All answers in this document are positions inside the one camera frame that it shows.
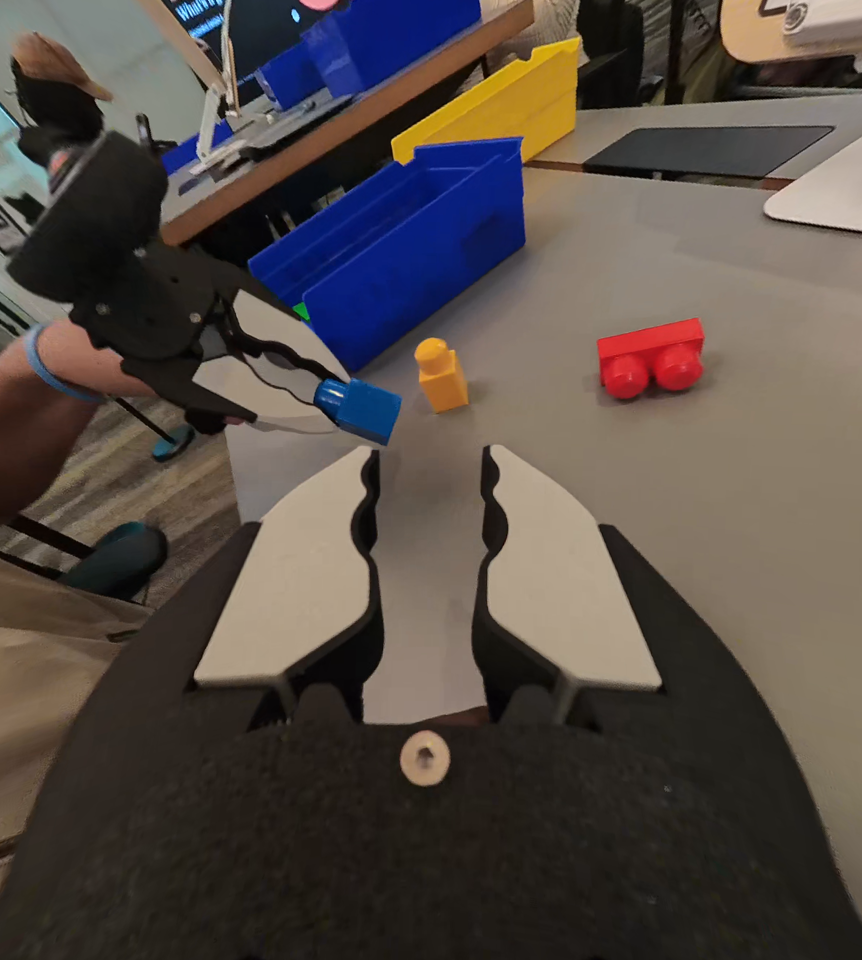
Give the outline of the red mega block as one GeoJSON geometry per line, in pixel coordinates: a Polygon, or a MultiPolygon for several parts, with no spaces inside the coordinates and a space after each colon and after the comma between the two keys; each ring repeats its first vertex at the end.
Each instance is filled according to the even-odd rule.
{"type": "Polygon", "coordinates": [[[652,386],[684,392],[703,377],[704,330],[699,318],[611,335],[597,341],[600,382],[614,400],[629,402],[652,386]]]}

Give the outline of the person's left forearm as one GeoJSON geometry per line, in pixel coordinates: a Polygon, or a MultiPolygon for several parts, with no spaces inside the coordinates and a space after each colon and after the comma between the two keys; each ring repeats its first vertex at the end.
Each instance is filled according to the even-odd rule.
{"type": "Polygon", "coordinates": [[[103,402],[137,398],[157,395],[67,318],[9,345],[0,354],[0,525],[53,485],[103,402]]]}

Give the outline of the wooden table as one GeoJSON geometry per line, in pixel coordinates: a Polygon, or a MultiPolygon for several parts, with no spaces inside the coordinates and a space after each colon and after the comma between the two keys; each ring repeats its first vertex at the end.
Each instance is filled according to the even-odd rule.
{"type": "Polygon", "coordinates": [[[170,187],[163,212],[161,236],[171,246],[192,242],[199,234],[237,210],[280,186],[287,179],[325,158],[333,150],[373,128],[388,116],[428,96],[495,46],[512,39],[533,23],[533,2],[518,1],[488,15],[450,38],[275,155],[248,163],[218,183],[205,183],[183,197],[170,187]]]}

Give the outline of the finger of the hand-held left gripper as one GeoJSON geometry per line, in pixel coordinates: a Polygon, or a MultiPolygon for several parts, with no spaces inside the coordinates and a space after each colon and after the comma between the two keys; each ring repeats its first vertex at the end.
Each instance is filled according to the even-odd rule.
{"type": "Polygon", "coordinates": [[[252,426],[257,430],[317,436],[338,430],[314,404],[317,387],[326,379],[344,382],[344,367],[338,364],[335,371],[319,375],[288,366],[282,357],[225,354],[201,363],[192,382],[256,414],[252,426]]]}
{"type": "Polygon", "coordinates": [[[326,379],[347,384],[352,375],[299,316],[245,290],[226,302],[230,350],[226,383],[317,385],[326,379]]]}

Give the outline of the black flat panel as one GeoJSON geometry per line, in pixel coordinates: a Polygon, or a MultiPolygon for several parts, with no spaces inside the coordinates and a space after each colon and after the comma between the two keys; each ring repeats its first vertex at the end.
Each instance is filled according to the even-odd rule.
{"type": "Polygon", "coordinates": [[[763,179],[834,131],[833,126],[635,129],[581,164],[585,173],[649,178],[703,175],[763,179]]]}

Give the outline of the blue storage bin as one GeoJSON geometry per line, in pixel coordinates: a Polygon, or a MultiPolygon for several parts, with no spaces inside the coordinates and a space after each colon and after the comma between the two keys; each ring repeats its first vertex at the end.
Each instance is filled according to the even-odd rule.
{"type": "Polygon", "coordinates": [[[522,138],[421,146],[248,261],[364,368],[526,243],[522,138]]]}
{"type": "MultiPolygon", "coordinates": [[[[214,67],[218,78],[205,84],[205,113],[198,123],[209,134],[206,152],[219,148],[233,134],[225,119],[218,119],[227,94],[259,88],[282,113],[293,111],[320,90],[341,100],[370,90],[449,39],[478,23],[477,1],[353,1],[334,9],[291,49],[258,68],[239,82],[229,39],[232,2],[225,2],[221,53],[195,41],[196,50],[214,67]]],[[[326,10],[337,2],[304,2],[326,10]]]]}

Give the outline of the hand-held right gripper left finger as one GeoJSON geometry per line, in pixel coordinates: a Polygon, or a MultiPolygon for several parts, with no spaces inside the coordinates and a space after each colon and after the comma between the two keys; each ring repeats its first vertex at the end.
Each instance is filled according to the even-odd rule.
{"type": "Polygon", "coordinates": [[[380,455],[358,446],[285,495],[254,542],[194,673],[202,689],[360,688],[384,652],[380,455]]]}

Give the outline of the yellow storage bin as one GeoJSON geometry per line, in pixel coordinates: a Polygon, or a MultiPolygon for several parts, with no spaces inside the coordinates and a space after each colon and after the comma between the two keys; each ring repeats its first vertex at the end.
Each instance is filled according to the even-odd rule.
{"type": "Polygon", "coordinates": [[[579,38],[536,47],[393,138],[393,159],[407,164],[429,145],[520,138],[521,161],[530,161],[576,126],[580,49],[579,38]]]}

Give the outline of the blue mega block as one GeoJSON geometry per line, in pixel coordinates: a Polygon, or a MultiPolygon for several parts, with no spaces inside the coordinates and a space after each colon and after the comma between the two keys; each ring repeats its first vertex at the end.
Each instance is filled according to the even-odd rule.
{"type": "Polygon", "coordinates": [[[400,395],[359,379],[322,380],[313,403],[342,431],[385,447],[400,415],[400,395]]]}

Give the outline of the person's beige jacket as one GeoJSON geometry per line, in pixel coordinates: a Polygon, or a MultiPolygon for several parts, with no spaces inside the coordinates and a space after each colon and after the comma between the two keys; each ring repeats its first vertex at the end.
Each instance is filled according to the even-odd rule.
{"type": "Polygon", "coordinates": [[[67,587],[0,558],[0,886],[68,728],[145,606],[67,587]]]}

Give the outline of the orange mega block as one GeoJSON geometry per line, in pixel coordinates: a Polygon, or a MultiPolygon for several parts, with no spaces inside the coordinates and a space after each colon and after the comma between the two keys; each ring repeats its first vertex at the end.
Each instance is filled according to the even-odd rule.
{"type": "Polygon", "coordinates": [[[436,414],[469,405],[466,377],[455,350],[439,338],[422,341],[414,352],[418,381],[436,414]]]}

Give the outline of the dark display screen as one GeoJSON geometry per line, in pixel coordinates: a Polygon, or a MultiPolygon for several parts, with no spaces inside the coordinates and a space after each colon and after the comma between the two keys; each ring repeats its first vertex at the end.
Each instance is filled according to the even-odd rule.
{"type": "MultiPolygon", "coordinates": [[[[221,53],[224,1],[163,1],[163,7],[196,42],[221,53]]],[[[258,68],[295,46],[304,32],[345,2],[317,9],[298,1],[232,1],[229,39],[238,80],[251,79],[258,68]]]]}

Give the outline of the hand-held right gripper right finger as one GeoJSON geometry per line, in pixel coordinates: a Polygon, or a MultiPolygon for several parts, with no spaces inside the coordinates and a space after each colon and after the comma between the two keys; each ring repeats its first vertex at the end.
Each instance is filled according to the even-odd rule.
{"type": "Polygon", "coordinates": [[[599,523],[509,448],[482,452],[472,653],[488,694],[662,687],[599,523]]]}

